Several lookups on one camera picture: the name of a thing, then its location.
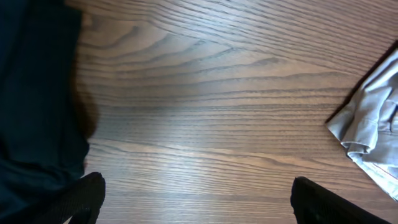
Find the wrinkled fabric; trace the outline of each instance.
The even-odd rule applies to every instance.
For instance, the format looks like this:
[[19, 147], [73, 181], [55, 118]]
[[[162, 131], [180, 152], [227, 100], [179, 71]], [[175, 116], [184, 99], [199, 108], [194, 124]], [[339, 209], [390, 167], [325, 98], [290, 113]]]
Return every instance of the wrinkled fabric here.
[[398, 50], [370, 74], [328, 123], [347, 155], [398, 200]]
[[69, 86], [80, 23], [59, 0], [0, 0], [0, 223], [84, 173]]

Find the brown wood tabletop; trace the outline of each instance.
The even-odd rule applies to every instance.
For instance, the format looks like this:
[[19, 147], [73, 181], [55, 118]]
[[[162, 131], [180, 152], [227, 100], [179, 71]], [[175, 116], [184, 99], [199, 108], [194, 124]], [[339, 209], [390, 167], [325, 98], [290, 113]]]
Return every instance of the brown wood tabletop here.
[[398, 38], [395, 0], [67, 0], [98, 223], [296, 223], [306, 176], [393, 222], [325, 121]]

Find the wooden table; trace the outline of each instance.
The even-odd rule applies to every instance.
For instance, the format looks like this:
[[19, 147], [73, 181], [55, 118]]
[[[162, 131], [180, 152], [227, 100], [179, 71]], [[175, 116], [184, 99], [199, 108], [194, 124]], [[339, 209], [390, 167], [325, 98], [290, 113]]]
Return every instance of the wooden table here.
[[295, 223], [300, 175], [394, 221], [324, 124], [397, 38], [395, 0], [67, 4], [98, 223]]

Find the black cloth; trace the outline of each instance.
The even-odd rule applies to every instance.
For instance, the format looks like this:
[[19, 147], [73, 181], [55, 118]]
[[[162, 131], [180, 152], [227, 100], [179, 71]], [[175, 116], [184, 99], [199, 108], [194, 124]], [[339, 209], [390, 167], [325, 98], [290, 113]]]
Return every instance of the black cloth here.
[[59, 0], [0, 0], [0, 223], [84, 173], [69, 81], [80, 24]]

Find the folded dark fabric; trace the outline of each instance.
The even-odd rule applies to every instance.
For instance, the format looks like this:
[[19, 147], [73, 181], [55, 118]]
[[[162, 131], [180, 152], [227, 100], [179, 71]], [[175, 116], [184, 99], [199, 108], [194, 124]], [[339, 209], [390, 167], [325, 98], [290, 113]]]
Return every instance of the folded dark fabric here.
[[69, 86], [80, 24], [58, 0], [0, 0], [0, 223], [84, 173]]

